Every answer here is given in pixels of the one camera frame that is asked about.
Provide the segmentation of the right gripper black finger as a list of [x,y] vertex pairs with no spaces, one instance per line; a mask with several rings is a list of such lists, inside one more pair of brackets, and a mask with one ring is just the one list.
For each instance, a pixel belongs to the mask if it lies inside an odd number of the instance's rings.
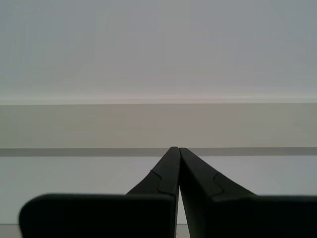
[[170,148],[127,194],[44,194],[20,210],[25,238],[173,238],[180,151]]
[[315,238],[315,196],[259,196],[180,148],[180,191],[192,238]]

